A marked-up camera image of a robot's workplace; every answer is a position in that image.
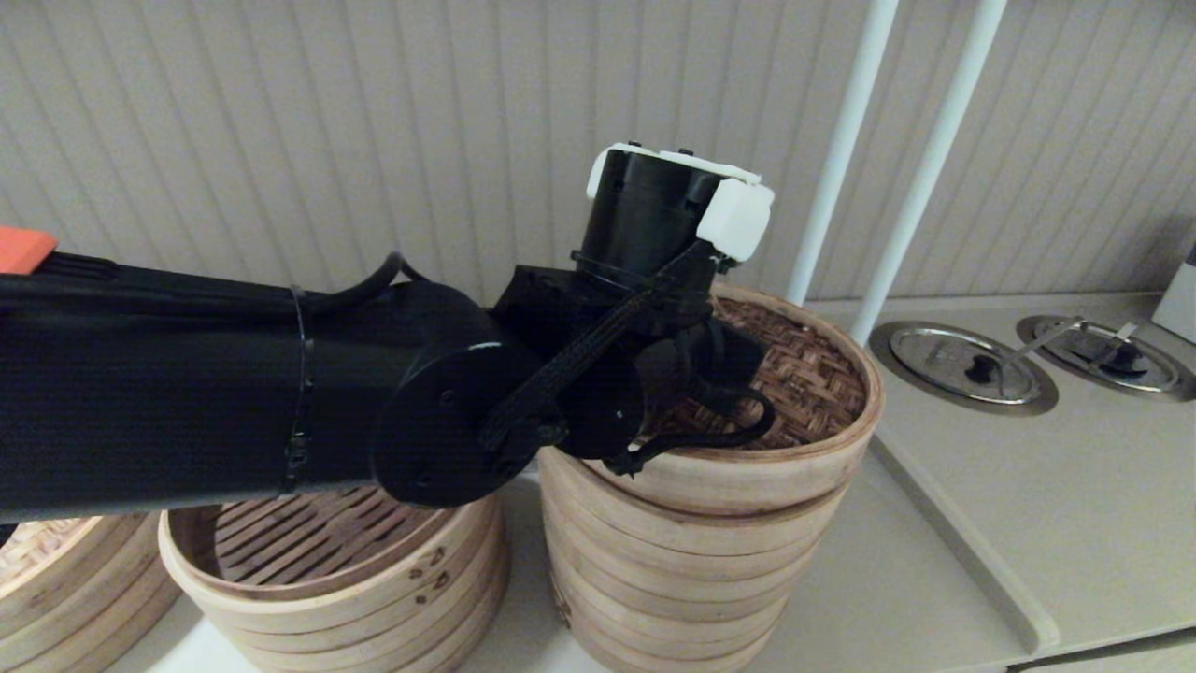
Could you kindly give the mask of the white metal pole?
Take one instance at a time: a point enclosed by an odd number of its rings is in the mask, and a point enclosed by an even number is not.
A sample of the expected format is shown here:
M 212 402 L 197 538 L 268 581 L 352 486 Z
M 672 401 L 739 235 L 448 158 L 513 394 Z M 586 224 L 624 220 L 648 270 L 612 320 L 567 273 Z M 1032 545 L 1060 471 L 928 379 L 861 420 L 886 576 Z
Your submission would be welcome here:
M 930 197 L 942 175 L 954 140 L 965 120 L 969 104 L 974 100 L 975 86 L 980 82 L 984 65 L 990 56 L 991 43 L 999 33 L 1008 0 L 977 0 L 974 18 L 962 43 L 962 55 L 941 100 L 919 165 L 893 218 L 891 234 L 873 269 L 869 285 L 856 312 L 849 334 L 864 344 L 875 328 L 880 312 L 897 280 L 909 247 L 922 224 Z
M 843 90 L 838 115 L 830 136 L 826 157 L 819 172 L 819 183 L 804 222 L 797 255 L 791 265 L 791 280 L 786 287 L 786 299 L 803 306 L 807 301 L 813 274 L 819 264 L 820 251 L 832 214 L 850 167 L 859 133 L 864 126 L 869 102 L 875 88 L 875 78 L 883 65 L 887 43 L 892 33 L 901 0 L 869 0 L 860 41 L 852 69 Z

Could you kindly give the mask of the pale woven bamboo steamer lid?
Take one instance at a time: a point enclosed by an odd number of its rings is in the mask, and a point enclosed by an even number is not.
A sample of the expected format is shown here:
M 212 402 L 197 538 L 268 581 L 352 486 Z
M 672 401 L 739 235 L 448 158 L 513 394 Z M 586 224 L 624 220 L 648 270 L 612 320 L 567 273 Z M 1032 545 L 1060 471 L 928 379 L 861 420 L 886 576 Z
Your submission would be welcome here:
M 157 558 L 150 515 L 19 524 L 0 550 L 0 636 L 77 596 L 123 591 Z

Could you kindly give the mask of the bamboo steamer stack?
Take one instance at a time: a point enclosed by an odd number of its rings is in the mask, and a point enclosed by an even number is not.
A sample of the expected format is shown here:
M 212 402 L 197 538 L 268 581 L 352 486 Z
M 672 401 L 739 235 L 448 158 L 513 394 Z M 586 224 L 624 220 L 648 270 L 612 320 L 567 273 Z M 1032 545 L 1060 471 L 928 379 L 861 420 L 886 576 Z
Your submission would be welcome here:
M 377 487 L 175 508 L 167 575 L 263 673 L 451 673 L 504 600 L 504 504 L 413 508 Z
M 549 577 L 585 651 L 620 673 L 739 673 L 765 646 L 848 491 L 708 515 L 541 455 Z
M 0 673 L 103 673 L 179 594 L 157 552 L 108 562 L 54 608 L 0 637 Z

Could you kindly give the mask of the round steel lid black knob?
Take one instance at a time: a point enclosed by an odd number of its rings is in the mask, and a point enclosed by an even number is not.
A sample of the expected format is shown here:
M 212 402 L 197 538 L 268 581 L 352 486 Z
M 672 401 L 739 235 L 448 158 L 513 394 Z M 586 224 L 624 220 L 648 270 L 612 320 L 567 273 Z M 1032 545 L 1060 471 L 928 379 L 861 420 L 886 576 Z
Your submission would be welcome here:
M 867 345 L 893 375 L 957 408 L 1026 418 L 1058 405 L 1058 386 L 1039 365 L 957 325 L 885 322 L 873 328 Z
M 1196 372 L 1133 334 L 1084 318 L 1029 316 L 1015 331 L 1024 345 L 1069 374 L 1104 388 L 1163 402 L 1196 402 Z

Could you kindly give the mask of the white container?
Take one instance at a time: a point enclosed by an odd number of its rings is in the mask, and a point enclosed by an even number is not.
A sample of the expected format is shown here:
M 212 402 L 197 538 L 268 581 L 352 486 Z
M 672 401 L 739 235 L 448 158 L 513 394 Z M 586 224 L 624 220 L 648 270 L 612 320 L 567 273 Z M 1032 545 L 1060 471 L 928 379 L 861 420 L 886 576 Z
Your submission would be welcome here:
M 1196 243 L 1180 261 L 1151 316 L 1163 331 L 1196 345 Z

